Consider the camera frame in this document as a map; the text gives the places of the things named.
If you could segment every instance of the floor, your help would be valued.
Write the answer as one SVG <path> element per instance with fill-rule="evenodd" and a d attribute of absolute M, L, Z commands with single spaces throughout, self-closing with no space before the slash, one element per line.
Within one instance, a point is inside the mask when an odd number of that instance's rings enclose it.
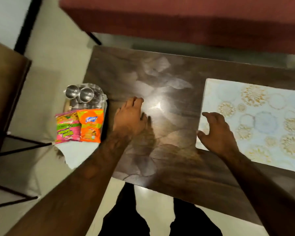
<path fill-rule="evenodd" d="M 170 43 L 98 34 L 107 46 L 176 53 L 237 62 L 295 68 L 295 55 L 257 53 L 226 48 Z M 52 141 L 54 115 L 62 112 L 67 85 L 81 83 L 94 42 L 58 7 L 58 0 L 43 0 L 25 55 L 33 60 L 12 119 L 10 131 L 29 139 Z M 20 147 L 7 141 L 4 150 Z M 71 173 L 54 147 L 31 150 L 0 158 L 0 184 L 39 195 L 40 198 Z M 87 233 L 98 235 L 102 218 L 114 206 L 124 182 L 112 178 L 100 208 Z M 173 199 L 142 187 L 135 187 L 137 211 L 151 229 L 151 235 L 169 235 L 174 220 Z M 15 199 L 0 191 L 0 203 Z M 4 235 L 35 203 L 25 202 L 0 208 L 0 236 Z M 262 226 L 201 207 L 225 236 L 267 235 Z"/>

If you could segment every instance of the forearm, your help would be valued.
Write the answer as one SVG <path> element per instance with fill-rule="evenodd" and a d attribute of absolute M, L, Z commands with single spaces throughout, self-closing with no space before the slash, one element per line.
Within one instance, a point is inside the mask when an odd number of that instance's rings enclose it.
<path fill-rule="evenodd" d="M 28 211 L 7 236 L 85 235 L 130 141 L 129 135 L 112 132 L 98 150 Z"/>
<path fill-rule="evenodd" d="M 243 154 L 222 157 L 269 235 L 295 235 L 295 199 Z"/>

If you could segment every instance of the snack packet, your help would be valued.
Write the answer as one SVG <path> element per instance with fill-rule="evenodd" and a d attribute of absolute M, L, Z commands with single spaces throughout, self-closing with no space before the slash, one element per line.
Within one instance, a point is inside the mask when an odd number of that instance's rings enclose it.
<path fill-rule="evenodd" d="M 84 142 L 101 142 L 101 127 L 104 122 L 103 109 L 83 109 L 78 112 L 81 126 L 80 141 Z"/>
<path fill-rule="evenodd" d="M 81 124 L 76 111 L 55 115 L 57 120 L 57 138 L 55 144 L 69 140 L 79 141 Z"/>

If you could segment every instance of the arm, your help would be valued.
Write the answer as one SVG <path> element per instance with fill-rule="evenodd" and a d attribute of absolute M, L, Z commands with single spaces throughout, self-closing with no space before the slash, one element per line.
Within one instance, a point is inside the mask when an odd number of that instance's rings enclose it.
<path fill-rule="evenodd" d="M 203 113 L 210 125 L 198 138 L 228 166 L 270 236 L 295 235 L 295 199 L 259 171 L 240 153 L 233 133 L 222 115 Z"/>
<path fill-rule="evenodd" d="M 131 98 L 117 110 L 113 132 L 84 163 L 30 209 L 6 236 L 85 235 L 114 169 L 134 135 L 146 126 L 143 99 Z"/>

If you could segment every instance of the blue logo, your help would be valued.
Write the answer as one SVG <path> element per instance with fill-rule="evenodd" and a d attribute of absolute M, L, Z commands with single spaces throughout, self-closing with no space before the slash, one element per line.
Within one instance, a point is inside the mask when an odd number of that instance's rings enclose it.
<path fill-rule="evenodd" d="M 95 122 L 97 117 L 87 117 L 86 122 Z"/>

